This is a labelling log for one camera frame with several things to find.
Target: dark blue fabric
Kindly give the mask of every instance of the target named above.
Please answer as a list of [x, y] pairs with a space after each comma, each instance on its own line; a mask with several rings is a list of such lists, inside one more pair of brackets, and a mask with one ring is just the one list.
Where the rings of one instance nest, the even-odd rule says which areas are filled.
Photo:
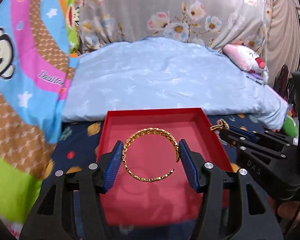
[[[249, 114], [240, 115], [216, 115], [209, 116], [212, 125], [217, 124], [218, 119], [224, 119], [229, 125], [245, 127], [248, 131], [263, 131], [262, 125]], [[89, 136], [88, 128], [97, 122], [64, 123], [63, 134], [52, 155], [55, 163], [52, 174], [57, 170], [68, 171], [72, 167], [84, 168], [95, 162], [95, 150], [99, 145], [103, 122], [100, 123], [100, 131]], [[235, 162], [236, 148], [229, 147], [222, 142], [230, 161]], [[79, 193], [74, 194], [74, 210], [77, 234], [84, 239], [83, 227], [80, 214]], [[134, 227], [111, 227], [116, 239], [119, 240], [188, 240], [194, 228], [195, 221], [185, 221], [181, 224], [155, 227], [155, 228], [134, 228]]]

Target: blue gripper pad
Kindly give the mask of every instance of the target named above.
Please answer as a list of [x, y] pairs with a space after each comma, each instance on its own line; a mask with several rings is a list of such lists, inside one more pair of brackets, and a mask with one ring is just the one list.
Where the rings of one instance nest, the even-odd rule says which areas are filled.
[[190, 186], [197, 192], [200, 188], [198, 170], [196, 169], [194, 162], [190, 156], [191, 151], [184, 140], [180, 140], [179, 143], [180, 159], [183, 169], [185, 170], [188, 182]]
[[232, 132], [236, 132], [236, 133], [242, 134], [243, 136], [248, 137], [249, 140], [250, 140], [252, 143], [256, 143], [256, 142], [257, 142], [256, 136], [255, 136], [253, 133], [247, 132], [247, 131], [245, 131], [245, 130], [242, 130], [242, 129], [237, 128], [237, 127], [234, 127], [234, 126], [229, 126], [229, 129], [230, 129]]
[[111, 152], [112, 157], [105, 171], [105, 180], [103, 183], [103, 189], [105, 190], [105, 192], [108, 192], [114, 184], [115, 178], [117, 176], [122, 161], [122, 150], [122, 141], [117, 141]]

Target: light blue blanket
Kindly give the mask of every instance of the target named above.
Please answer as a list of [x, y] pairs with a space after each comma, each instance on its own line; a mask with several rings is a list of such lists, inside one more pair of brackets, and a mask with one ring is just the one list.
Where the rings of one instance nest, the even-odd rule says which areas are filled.
[[201, 107], [207, 115], [254, 114], [281, 128], [288, 104], [226, 56], [166, 38], [119, 42], [83, 55], [63, 121], [101, 121], [109, 110]]

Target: stuffed toy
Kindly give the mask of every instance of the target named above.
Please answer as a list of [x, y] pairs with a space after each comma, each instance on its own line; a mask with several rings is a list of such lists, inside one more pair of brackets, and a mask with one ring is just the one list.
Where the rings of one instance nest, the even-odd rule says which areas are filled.
[[258, 53], [246, 46], [235, 44], [225, 45], [222, 51], [238, 68], [249, 73], [260, 74], [263, 79], [263, 84], [267, 84], [269, 70]]

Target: green ball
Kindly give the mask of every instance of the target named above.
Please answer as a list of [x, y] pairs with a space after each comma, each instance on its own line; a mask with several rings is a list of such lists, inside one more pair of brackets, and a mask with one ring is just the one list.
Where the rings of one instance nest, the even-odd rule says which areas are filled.
[[288, 135], [292, 138], [297, 137], [298, 131], [299, 131], [298, 127], [296, 126], [296, 122], [290, 116], [287, 116], [287, 118], [282, 126], [282, 130], [286, 135]]

